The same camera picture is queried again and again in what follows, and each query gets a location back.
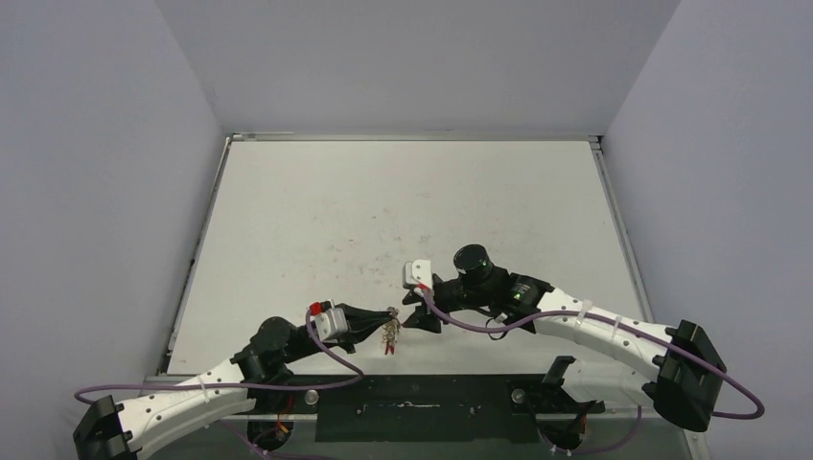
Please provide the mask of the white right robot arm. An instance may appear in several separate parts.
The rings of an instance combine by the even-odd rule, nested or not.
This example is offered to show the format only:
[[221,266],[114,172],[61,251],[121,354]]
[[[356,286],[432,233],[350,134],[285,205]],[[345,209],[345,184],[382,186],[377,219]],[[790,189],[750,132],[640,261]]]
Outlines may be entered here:
[[556,358],[542,385],[545,404],[564,411],[574,403],[626,403],[653,408],[680,428],[704,432],[726,372],[705,331],[689,321],[671,327],[647,323],[565,293],[554,285],[492,263],[480,244],[459,249],[454,279],[444,281],[428,260],[403,269],[405,327],[438,334],[456,311],[494,320],[490,330],[517,325],[532,334],[564,339],[607,357]]

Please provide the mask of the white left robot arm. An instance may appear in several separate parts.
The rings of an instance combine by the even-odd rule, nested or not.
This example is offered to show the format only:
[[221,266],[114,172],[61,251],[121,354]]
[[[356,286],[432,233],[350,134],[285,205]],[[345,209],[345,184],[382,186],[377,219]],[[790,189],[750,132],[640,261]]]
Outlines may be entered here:
[[[281,316],[261,323],[245,346],[209,370],[178,384],[151,385],[145,395],[117,401],[114,385],[76,392],[87,406],[72,439],[80,459],[148,459],[162,448],[220,419],[259,409],[270,413],[286,394],[333,390],[360,382],[362,370],[335,352],[348,354],[398,312],[364,310],[331,301],[315,302],[296,326]],[[353,372],[345,380],[296,380],[290,364],[325,355]]]

